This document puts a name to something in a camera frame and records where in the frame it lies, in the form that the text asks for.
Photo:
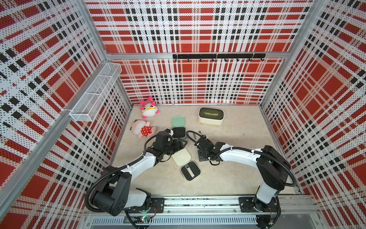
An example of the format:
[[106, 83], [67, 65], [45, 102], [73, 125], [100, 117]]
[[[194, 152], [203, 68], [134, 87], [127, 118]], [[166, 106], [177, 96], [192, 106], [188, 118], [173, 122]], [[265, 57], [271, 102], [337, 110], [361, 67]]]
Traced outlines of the cream case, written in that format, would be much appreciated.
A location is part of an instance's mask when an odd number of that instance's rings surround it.
[[181, 174], [186, 181], [191, 182], [201, 175], [201, 169], [192, 160], [190, 153], [186, 149], [181, 149], [172, 155], [177, 166], [180, 167]]

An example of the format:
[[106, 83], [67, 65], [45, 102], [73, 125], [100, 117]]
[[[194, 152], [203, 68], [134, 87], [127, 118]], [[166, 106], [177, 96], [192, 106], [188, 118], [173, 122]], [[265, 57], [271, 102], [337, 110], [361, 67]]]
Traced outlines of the large clipper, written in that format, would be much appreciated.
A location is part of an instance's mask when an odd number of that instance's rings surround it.
[[189, 175], [194, 178], [195, 177], [195, 174], [194, 172], [192, 171], [191, 167], [189, 165], [185, 165], [185, 169], [187, 170], [187, 172], [189, 173]]

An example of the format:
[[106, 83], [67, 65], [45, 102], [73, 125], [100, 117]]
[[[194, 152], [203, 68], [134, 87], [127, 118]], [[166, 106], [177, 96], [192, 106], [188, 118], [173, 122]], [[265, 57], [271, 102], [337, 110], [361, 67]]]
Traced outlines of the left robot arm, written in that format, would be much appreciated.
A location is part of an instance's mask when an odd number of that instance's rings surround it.
[[86, 192], [84, 204], [91, 212], [105, 212], [112, 216], [128, 209], [141, 212], [150, 210], [151, 193], [136, 188], [130, 190], [131, 182], [146, 170], [163, 161], [165, 155], [171, 156], [185, 148], [187, 141], [173, 138], [172, 130], [160, 131], [144, 144], [142, 154], [126, 165], [106, 167]]

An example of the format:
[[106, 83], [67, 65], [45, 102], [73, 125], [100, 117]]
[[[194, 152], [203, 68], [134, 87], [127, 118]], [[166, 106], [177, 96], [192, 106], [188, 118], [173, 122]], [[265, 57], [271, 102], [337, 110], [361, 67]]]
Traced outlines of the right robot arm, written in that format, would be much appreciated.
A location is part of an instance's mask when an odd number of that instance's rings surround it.
[[296, 178], [291, 171], [288, 161], [282, 157], [272, 146], [260, 149], [246, 149], [234, 147], [224, 142], [215, 144], [205, 135], [200, 135], [197, 140], [190, 138], [194, 146], [205, 159], [217, 162], [236, 162], [258, 169], [262, 184], [259, 186], [254, 203], [267, 205], [285, 187], [295, 187]]

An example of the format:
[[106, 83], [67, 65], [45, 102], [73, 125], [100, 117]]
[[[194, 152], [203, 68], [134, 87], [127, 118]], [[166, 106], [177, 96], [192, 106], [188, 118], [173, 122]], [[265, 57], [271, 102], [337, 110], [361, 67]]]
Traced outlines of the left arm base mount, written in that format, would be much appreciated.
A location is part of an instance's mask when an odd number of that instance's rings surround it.
[[138, 214], [138, 213], [163, 213], [165, 207], [165, 198], [151, 198], [147, 200], [145, 204], [140, 207], [129, 207], [127, 209], [128, 213]]

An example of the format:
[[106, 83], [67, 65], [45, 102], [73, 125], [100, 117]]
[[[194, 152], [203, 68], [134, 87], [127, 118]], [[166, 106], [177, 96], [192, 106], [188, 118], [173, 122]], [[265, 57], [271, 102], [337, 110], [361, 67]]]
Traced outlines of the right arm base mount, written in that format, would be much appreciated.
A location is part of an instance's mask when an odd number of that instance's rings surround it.
[[241, 212], [243, 213], [276, 213], [279, 207], [279, 203], [276, 197], [273, 197], [268, 204], [261, 202], [256, 197], [240, 197], [239, 207]]

